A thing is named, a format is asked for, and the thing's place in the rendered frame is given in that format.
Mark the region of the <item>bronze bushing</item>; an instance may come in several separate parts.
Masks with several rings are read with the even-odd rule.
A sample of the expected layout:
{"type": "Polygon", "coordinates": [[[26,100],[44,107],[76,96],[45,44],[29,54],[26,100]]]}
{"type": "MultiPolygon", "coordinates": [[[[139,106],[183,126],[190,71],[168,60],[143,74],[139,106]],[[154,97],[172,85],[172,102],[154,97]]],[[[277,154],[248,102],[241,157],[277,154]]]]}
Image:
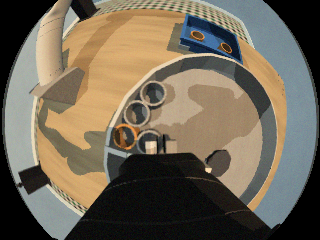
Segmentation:
{"type": "Polygon", "coordinates": [[[226,52],[227,54],[230,54],[232,52],[230,46],[226,43],[221,43],[217,49],[226,52]]]}

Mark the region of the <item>blue tray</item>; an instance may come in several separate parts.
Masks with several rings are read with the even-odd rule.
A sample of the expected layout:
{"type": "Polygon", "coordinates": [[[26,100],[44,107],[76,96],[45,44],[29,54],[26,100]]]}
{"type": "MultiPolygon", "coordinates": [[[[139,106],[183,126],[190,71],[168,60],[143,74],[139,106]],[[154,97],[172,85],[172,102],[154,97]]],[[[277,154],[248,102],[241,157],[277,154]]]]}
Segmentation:
{"type": "Polygon", "coordinates": [[[178,49],[191,51],[197,54],[218,54],[234,59],[243,65],[239,42],[235,34],[210,21],[189,14],[185,15],[178,49]],[[189,38],[191,32],[194,30],[199,31],[204,35],[205,38],[203,42],[189,38]],[[226,43],[231,47],[231,54],[227,54],[217,49],[221,43],[226,43]]]}

